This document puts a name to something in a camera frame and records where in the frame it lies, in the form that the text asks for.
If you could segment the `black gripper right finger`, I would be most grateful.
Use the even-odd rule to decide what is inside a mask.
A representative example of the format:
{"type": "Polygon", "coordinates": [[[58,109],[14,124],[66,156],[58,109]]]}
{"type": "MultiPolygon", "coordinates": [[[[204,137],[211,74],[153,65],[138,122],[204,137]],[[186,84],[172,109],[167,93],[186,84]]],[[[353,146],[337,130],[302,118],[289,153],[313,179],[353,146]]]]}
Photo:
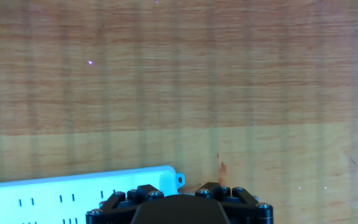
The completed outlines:
{"type": "Polygon", "coordinates": [[[208,182],[196,192],[196,197],[205,198],[201,208],[213,220],[223,223],[273,224],[273,206],[260,202],[243,187],[230,188],[218,182],[208,182]]]}

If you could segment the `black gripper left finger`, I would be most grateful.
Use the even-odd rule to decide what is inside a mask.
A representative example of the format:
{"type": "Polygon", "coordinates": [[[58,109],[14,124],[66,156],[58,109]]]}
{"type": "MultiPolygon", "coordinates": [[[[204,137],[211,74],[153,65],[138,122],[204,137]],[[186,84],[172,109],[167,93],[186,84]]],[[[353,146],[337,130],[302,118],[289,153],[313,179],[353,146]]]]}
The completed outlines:
{"type": "Polygon", "coordinates": [[[163,198],[164,193],[152,185],[140,185],[127,192],[114,192],[99,208],[86,213],[86,224],[131,223],[142,203],[163,198]]]}

